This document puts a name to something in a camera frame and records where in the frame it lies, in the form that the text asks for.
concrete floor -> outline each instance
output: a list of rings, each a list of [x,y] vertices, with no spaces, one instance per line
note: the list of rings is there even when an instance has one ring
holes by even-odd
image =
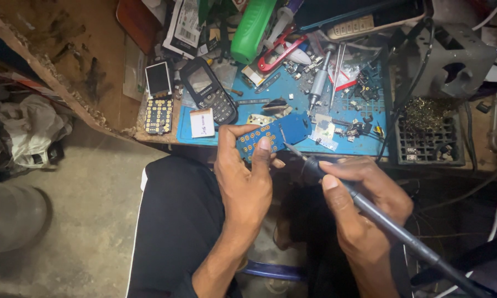
[[[63,140],[55,170],[36,170],[7,183],[47,195],[49,220],[26,246],[0,254],[0,293],[22,297],[125,297],[140,204],[143,168],[168,154],[96,132],[82,121]],[[248,256],[297,265],[302,253],[272,242],[279,203],[273,204]],[[245,297],[305,297],[306,287],[268,290],[272,281],[239,276]]]

hand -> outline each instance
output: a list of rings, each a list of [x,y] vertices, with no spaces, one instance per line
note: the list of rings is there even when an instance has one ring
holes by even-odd
[[[340,159],[337,164],[320,162],[319,165],[328,173],[323,178],[322,188],[326,202],[337,220],[339,245],[349,261],[369,266],[387,259],[391,247],[387,236],[357,212],[350,194],[338,178],[357,181],[357,191],[399,225],[404,225],[411,215],[412,200],[368,157]]]
[[[225,205],[225,225],[248,228],[255,235],[258,235],[272,200],[269,164],[285,166],[275,159],[276,154],[271,154],[270,140],[262,137],[252,155],[252,171],[246,168],[236,149],[236,139],[258,127],[220,126],[217,159],[213,165]]]

black pants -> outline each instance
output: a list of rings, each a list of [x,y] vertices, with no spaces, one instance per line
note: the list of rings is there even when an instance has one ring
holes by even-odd
[[[199,162],[175,156],[152,162],[145,171],[128,297],[196,297],[191,275],[217,241],[225,220],[215,174]],[[282,208],[291,220],[292,240],[307,242],[310,297],[358,297],[321,187],[293,194]],[[400,293],[410,293],[403,254],[397,255],[403,266]],[[241,297],[235,280],[227,294]]]

white plastic bag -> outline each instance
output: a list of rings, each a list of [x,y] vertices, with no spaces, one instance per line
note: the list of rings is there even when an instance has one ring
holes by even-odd
[[[39,95],[30,95],[20,104],[3,103],[0,120],[13,143],[14,163],[25,167],[48,167],[48,147],[72,132],[70,118],[57,115],[48,100]],[[31,155],[35,154],[42,157],[41,164],[34,163]]]

black mobile phone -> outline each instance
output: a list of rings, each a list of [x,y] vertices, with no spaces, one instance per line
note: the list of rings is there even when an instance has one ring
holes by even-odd
[[[237,119],[234,100],[204,59],[196,57],[188,61],[180,70],[180,77],[199,108],[212,108],[215,123],[230,124]]]

